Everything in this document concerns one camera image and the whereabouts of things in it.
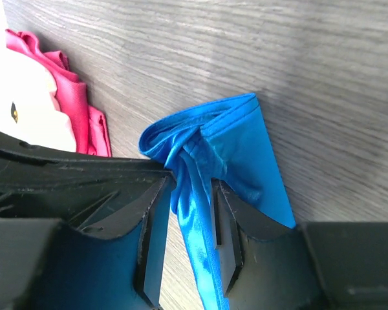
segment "black plastic part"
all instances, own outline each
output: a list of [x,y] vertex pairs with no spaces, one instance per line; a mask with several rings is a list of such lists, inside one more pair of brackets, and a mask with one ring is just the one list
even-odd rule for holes
[[[213,181],[213,191],[230,309],[388,309],[388,223],[289,229],[224,182]],[[239,240],[241,252],[232,240]]]
[[0,133],[0,310],[158,309],[174,182]]

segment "pink cloth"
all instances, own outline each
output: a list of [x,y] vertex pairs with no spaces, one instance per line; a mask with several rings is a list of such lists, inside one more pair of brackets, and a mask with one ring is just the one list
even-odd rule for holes
[[102,112],[88,105],[86,84],[69,71],[67,56],[60,51],[42,53],[39,39],[31,32],[6,30],[7,47],[41,63],[56,80],[56,99],[68,115],[76,138],[76,152],[111,157],[108,130]]

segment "wood grain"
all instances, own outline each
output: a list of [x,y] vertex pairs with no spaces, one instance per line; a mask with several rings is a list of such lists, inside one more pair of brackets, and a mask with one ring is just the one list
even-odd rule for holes
[[[256,92],[298,220],[388,220],[388,0],[4,0],[60,48],[117,156],[153,121]],[[201,309],[175,219],[162,303]]]

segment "blue cloth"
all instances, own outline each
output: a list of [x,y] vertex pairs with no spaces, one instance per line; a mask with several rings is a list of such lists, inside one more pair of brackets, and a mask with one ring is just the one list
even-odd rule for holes
[[224,180],[244,201],[287,227],[295,221],[255,94],[213,101],[148,127],[140,152],[177,179],[177,214],[206,310],[227,310],[219,254],[211,230],[211,178]]

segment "pink fabric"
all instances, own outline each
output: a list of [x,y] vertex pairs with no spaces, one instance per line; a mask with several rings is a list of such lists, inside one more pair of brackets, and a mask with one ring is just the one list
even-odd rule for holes
[[42,53],[39,39],[31,32],[6,30],[7,47],[41,63],[56,80],[56,99],[72,122],[76,152],[111,157],[108,130],[102,112],[88,105],[86,84],[69,71],[67,57],[60,51]]

